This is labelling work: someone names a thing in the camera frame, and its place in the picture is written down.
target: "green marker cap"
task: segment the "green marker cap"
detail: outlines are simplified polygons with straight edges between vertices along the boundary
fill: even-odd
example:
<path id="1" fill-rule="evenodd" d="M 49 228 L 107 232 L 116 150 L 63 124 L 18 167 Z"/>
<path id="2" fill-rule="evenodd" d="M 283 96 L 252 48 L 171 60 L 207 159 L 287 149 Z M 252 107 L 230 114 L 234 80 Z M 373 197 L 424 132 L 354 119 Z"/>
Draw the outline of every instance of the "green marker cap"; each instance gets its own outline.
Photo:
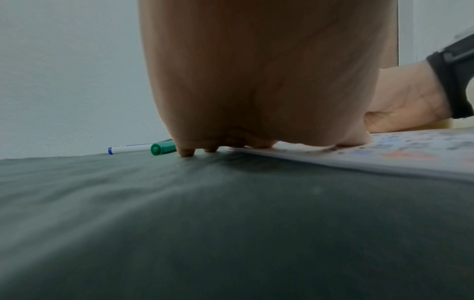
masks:
<path id="1" fill-rule="evenodd" d="M 176 145 L 174 141 L 166 141 L 161 143 L 155 143 L 151 146 L 150 151 L 153 155 L 163 155 L 176 151 Z"/>

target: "paper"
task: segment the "paper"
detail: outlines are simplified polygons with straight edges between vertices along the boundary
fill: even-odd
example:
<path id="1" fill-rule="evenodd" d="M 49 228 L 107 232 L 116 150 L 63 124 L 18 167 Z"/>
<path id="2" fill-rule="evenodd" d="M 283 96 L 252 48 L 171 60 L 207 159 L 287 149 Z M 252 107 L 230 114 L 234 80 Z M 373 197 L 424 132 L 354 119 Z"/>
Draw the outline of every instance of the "paper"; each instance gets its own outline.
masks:
<path id="1" fill-rule="evenodd" d="M 337 168 L 474 181 L 474 128 L 378 133 L 361 147 L 279 142 L 272 149 L 232 151 Z"/>

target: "smartwatch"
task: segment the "smartwatch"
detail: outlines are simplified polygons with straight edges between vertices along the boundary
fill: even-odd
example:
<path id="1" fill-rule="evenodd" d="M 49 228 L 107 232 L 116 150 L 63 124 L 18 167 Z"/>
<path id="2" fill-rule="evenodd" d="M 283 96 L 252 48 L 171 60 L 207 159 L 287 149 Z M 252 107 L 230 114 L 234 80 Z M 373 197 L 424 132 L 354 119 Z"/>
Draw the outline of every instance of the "smartwatch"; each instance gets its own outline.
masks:
<path id="1" fill-rule="evenodd" d="M 466 89 L 474 78 L 474 27 L 456 35 L 455 41 L 429 55 L 430 64 L 441 84 L 453 119 L 474 116 Z"/>

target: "sheet of paper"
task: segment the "sheet of paper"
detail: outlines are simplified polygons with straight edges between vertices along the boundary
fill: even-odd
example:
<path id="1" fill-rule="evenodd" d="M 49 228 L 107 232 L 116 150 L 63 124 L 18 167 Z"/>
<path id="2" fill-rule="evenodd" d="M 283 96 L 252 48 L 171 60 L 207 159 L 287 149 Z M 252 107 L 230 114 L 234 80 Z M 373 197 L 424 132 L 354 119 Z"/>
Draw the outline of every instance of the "sheet of paper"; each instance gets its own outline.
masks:
<path id="1" fill-rule="evenodd" d="M 311 147 L 280 142 L 257 155 L 331 167 L 474 181 L 474 128 L 378 133 L 361 147 Z"/>

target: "black watch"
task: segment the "black watch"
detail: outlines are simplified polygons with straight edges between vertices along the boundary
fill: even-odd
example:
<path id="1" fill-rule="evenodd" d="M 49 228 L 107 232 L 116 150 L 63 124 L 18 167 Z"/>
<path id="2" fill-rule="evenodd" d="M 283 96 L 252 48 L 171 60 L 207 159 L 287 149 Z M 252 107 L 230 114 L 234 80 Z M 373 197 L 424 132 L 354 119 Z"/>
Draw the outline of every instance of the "black watch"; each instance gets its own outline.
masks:
<path id="1" fill-rule="evenodd" d="M 453 119 L 474 116 L 466 89 L 474 78 L 474 27 L 458 34 L 455 41 L 426 60 L 446 93 Z"/>

